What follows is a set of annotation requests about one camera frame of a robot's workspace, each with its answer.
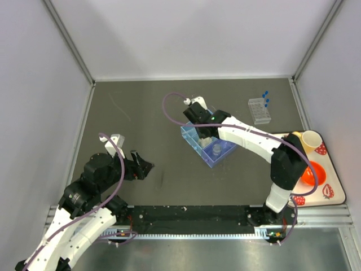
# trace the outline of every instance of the metal frame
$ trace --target metal frame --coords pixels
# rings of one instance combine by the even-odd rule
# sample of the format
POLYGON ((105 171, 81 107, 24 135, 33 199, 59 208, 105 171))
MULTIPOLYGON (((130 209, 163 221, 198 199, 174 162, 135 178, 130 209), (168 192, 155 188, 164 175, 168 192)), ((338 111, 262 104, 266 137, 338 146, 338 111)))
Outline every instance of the metal frame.
MULTIPOLYGON (((304 129, 311 129, 310 119, 303 106, 298 83, 289 80, 304 129)), ((341 206, 301 208, 297 228, 338 228, 352 271, 361 271, 361 246, 347 204, 341 206)))
POLYGON ((82 114, 83 117, 81 119, 80 126, 79 126, 79 129, 78 129, 77 140, 75 142, 74 153, 73 153, 72 161, 71 161, 69 169, 68 169, 67 180, 66 180, 65 186, 70 185, 70 183, 72 182, 73 172, 74 172, 75 164, 76 164, 79 149, 80 149, 81 139, 83 137, 85 124, 86 124, 86 119, 88 117, 88 113, 89 113, 89 109, 90 109, 90 105, 91 105, 91 100, 93 99, 95 85, 96 84, 94 84, 91 87, 89 95, 88 95, 87 100, 86 100, 86 105, 84 107, 84 111, 83 111, 83 114, 82 114))
POLYGON ((333 6, 331 7, 331 10, 329 11, 328 15, 326 16, 326 19, 323 21, 323 24, 321 25, 320 29, 318 30, 318 32, 316 34, 316 37, 312 41, 309 49, 307 50, 305 56, 303 57, 300 65, 298 66, 295 75, 293 76, 295 81, 297 81, 301 77, 303 70, 305 69, 310 58, 312 57, 314 51, 318 47, 318 44, 322 40, 322 37, 324 36, 326 30, 328 29, 331 22, 333 21, 333 18, 340 11, 343 3, 344 3, 344 0, 335 0, 333 6))
POLYGON ((70 49, 71 54, 73 55, 76 63, 79 65, 81 71, 84 73, 85 77, 89 81, 90 84, 94 85, 95 80, 91 76, 84 60, 82 59, 78 49, 76 48, 72 38, 70 37, 67 29, 65 28, 58 12, 56 11, 54 5, 52 4, 51 0, 41 0, 48 10, 52 20, 54 21, 55 25, 58 27, 58 30, 61 36, 64 38, 65 43, 67 44, 68 48, 70 49))
POLYGON ((120 79, 98 79, 97 82, 134 82, 134 81, 187 81, 187 80, 227 80, 227 79, 285 79, 292 75, 220 75, 220 76, 168 76, 168 77, 134 77, 120 79))
MULTIPOLYGON (((70 184, 72 179, 72 174, 74 171, 74 166, 76 162, 76 157, 78 155, 82 134, 84 131, 87 114, 89 112, 91 100, 93 98, 93 93, 95 89, 95 80, 93 79, 91 73, 89 72, 85 62, 83 61, 79 51, 77 50, 74 42, 72 41, 68 31, 66 30, 59 14, 57 13, 54 5, 51 0, 41 0, 45 5, 47 11, 52 17, 54 23, 58 27, 60 34, 63 36, 65 43, 70 49, 71 54, 73 55, 75 61, 78 63, 81 71, 84 73, 85 77, 91 84, 91 91, 87 98, 87 103, 84 109, 83 118, 81 121, 81 125, 78 131, 78 138, 74 146, 74 154, 72 157, 71 164, 69 165, 68 175, 67 175, 67 185, 70 184)), ((330 12, 325 18, 322 26, 317 32, 314 40, 312 41, 309 49, 307 50, 305 56, 303 57, 300 65, 298 66, 295 75, 292 78, 289 76, 283 76, 289 78, 290 87, 292 89, 292 93, 294 99, 296 101, 296 106, 300 114, 300 118, 302 121, 302 125, 304 129, 311 129, 310 119, 307 116, 307 112, 303 106, 302 95, 300 89, 297 85, 297 80, 301 77, 304 69, 307 66, 307 63, 311 59, 314 51, 320 44, 326 30, 332 23, 335 16, 338 14, 339 10, 342 7, 344 0, 335 0, 330 12)), ((224 77, 215 77, 213 79, 225 79, 224 77)), ((239 78, 260 78, 256 77, 239 77, 239 78)), ((165 78, 164 80, 173 80, 174 78, 165 78)), ((179 78, 182 80, 186 79, 195 79, 195 78, 179 78)), ((52 222, 54 217, 56 206, 51 206, 50 211, 46 220, 44 232, 49 227, 49 224, 52 222)), ((89 218, 85 218, 82 220, 80 226, 87 223, 89 218)), ((347 257, 349 259, 351 268, 353 271, 361 271, 361 257, 360 257, 360 249, 361 246, 359 244, 359 239, 356 234, 356 230, 354 228, 352 219, 350 217, 350 213, 347 205, 343 204, 340 206, 327 206, 327 207, 311 207, 311 208, 300 208, 298 215, 298 224, 297 228, 339 228, 340 236, 342 242, 345 247, 345 251, 347 257)), ((109 231, 114 231, 117 227, 113 227, 108 229, 109 231)), ((255 230, 255 234, 225 234, 225 235, 140 235, 139 239, 260 239, 263 238, 265 234, 264 228, 258 228, 255 230)))

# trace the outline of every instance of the strawberry print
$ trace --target strawberry print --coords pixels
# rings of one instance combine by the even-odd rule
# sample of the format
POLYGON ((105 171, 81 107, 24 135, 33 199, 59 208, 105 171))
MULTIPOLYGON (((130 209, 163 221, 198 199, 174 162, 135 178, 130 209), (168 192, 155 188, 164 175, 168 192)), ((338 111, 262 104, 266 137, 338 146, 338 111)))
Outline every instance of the strawberry print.
POLYGON ((322 142, 321 146, 319 146, 315 152, 317 152, 318 154, 321 154, 321 155, 326 155, 327 154, 327 150, 326 150, 326 146, 325 146, 325 143, 322 142))
POLYGON ((297 205, 305 205, 305 197, 304 196, 294 196, 294 201, 297 203, 297 205))
POLYGON ((322 193, 323 193, 323 196, 325 197, 325 199, 330 199, 330 198, 333 198, 333 196, 334 196, 333 189, 332 189, 331 185, 329 185, 329 184, 326 184, 323 187, 322 193))

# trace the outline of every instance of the dark gray table surface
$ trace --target dark gray table surface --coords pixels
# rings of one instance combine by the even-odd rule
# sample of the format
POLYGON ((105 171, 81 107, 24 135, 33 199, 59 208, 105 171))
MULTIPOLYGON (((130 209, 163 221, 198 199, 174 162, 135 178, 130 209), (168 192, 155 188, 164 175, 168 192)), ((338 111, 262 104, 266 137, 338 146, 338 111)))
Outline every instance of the dark gray table surface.
MULTIPOLYGON (((96 84, 74 170, 80 176, 90 156, 104 152, 98 133, 125 136, 123 150, 139 151, 156 166, 146 180, 125 181, 119 196, 131 205, 263 204, 270 187, 270 165, 238 147, 213 169, 182 138, 180 127, 162 112, 165 94, 201 95, 211 110, 221 109, 253 125, 248 100, 269 91, 271 122, 256 125, 266 132, 301 130, 288 79, 99 82, 96 84)), ((186 121, 179 98, 168 101, 173 118, 186 121)))

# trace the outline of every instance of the white wall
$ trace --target white wall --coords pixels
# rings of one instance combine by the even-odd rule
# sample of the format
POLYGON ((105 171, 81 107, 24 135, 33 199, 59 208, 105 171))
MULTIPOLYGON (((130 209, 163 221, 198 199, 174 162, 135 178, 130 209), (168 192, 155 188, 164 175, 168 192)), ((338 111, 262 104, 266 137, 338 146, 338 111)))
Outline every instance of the white wall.
POLYGON ((361 236, 361 1, 347 0, 311 58, 299 86, 347 194, 361 236))
POLYGON ((0 1, 0 269, 41 240, 90 86, 40 0, 0 1))
POLYGON ((52 0, 97 80, 293 75, 335 0, 52 0))

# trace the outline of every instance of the gray floor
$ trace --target gray floor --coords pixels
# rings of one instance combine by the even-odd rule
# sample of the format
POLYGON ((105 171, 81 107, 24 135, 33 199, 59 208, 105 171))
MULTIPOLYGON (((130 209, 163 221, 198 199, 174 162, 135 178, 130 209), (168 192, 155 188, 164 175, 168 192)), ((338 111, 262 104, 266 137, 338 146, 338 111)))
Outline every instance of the gray floor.
POLYGON ((253 242, 134 241, 119 248, 94 244, 73 270, 351 271, 338 229, 296 229, 281 247, 253 242))
MULTIPOLYGON (((133 205, 263 204, 271 180, 270 165, 238 148, 213 169, 181 137, 180 127, 165 118, 163 96, 178 91, 202 95, 211 110, 221 109, 253 124, 250 98, 269 91, 272 120, 257 128, 267 132, 301 130, 288 79, 192 80, 97 83, 74 170, 76 179, 90 156, 104 152, 98 133, 125 136, 124 151, 136 149, 156 166, 144 181, 126 181, 120 197, 133 205)), ((186 121, 180 99, 170 99, 172 117, 186 121)))

